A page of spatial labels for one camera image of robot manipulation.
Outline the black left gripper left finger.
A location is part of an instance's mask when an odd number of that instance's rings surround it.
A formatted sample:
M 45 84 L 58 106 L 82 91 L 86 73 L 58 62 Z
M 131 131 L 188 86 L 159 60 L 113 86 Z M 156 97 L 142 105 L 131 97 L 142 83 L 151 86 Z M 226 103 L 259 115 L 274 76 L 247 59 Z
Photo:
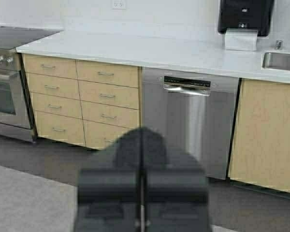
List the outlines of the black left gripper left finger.
M 77 181 L 75 232 L 139 232 L 141 129 L 92 154 Z

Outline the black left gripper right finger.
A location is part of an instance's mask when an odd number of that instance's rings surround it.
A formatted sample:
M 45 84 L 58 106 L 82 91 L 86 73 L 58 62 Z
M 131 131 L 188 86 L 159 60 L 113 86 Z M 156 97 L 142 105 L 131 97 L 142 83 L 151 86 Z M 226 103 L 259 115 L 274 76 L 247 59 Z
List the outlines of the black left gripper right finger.
M 144 222 L 147 232 L 210 232 L 208 181 L 189 153 L 142 128 Z

